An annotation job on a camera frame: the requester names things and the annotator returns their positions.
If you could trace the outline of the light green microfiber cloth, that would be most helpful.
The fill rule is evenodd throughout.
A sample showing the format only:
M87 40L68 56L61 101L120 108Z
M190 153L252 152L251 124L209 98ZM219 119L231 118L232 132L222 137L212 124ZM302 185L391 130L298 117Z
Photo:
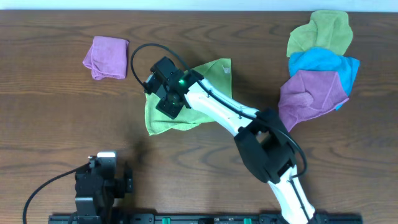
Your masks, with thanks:
M222 66L231 69L231 60L229 58L221 58L199 65L194 70L208 79L217 90L228 97L232 97L232 72L225 74ZM149 135L161 134L170 129L188 131L203 123L213 122L213 119L209 116L187 108L182 108L178 116L175 119L171 119L155 108L159 101L160 98L155 94L146 94L144 111L146 129Z

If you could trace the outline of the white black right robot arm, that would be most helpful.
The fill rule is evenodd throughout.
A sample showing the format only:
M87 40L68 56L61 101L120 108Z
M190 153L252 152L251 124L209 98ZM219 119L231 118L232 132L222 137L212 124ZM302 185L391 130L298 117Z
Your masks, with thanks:
M234 138L250 173L269 184L287 223L314 223L299 177L296 154L303 154L273 110L259 111L226 96L198 72L153 72L144 82L146 93L160 98L157 109L177 117L183 106L208 115Z

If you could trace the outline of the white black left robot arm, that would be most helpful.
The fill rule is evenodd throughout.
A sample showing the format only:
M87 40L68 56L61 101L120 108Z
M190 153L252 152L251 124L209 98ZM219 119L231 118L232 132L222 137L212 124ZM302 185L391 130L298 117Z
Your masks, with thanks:
M123 216L113 207L117 198L124 198L133 189L132 169L125 163L123 176L116 175L115 159L93 159L86 169L75 174L76 211L68 223L112 224L123 221Z

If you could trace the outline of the white cloth label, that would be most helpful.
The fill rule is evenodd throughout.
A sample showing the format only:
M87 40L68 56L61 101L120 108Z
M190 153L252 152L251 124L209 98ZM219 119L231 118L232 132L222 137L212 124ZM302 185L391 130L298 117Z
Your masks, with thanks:
M231 69L229 67L224 67L222 66L223 71L225 72L225 74L230 74L231 73Z

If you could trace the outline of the folded purple cloth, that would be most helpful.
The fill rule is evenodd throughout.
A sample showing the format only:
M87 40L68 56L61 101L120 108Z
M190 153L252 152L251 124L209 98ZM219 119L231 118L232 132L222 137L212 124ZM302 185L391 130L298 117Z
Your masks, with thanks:
M94 80L125 79L129 42L113 37L95 36L83 65L91 70Z

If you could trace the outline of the purple cloth in pile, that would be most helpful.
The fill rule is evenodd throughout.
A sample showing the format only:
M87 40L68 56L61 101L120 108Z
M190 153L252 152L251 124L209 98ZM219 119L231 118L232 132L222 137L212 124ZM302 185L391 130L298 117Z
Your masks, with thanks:
M349 100L338 72L299 70L280 88L279 118L285 128L317 118Z

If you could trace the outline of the blue cloth in pile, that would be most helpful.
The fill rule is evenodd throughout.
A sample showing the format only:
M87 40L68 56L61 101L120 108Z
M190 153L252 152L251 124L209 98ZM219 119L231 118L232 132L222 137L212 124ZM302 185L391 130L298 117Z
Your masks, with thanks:
M312 47L306 52L293 53L290 56L288 66L290 78L299 70L337 72L342 89L349 96L359 70L360 61L353 57L337 55L328 49Z

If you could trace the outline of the olive green cloth in pile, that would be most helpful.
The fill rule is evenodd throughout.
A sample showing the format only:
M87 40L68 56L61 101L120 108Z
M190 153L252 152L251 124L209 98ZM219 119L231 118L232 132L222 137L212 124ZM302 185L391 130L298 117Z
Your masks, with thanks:
M353 39L349 15L344 11L319 10L311 14L307 24L295 28L287 43L286 56L313 47L328 49L337 55L347 51Z

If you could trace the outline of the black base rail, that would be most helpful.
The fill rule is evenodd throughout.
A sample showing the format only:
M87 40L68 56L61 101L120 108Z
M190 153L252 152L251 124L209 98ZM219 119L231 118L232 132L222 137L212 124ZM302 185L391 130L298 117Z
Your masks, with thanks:
M284 224L286 221L276 213L260 215L153 215L140 213L115 215L110 224ZM318 224L363 224L359 215L316 214L310 223Z

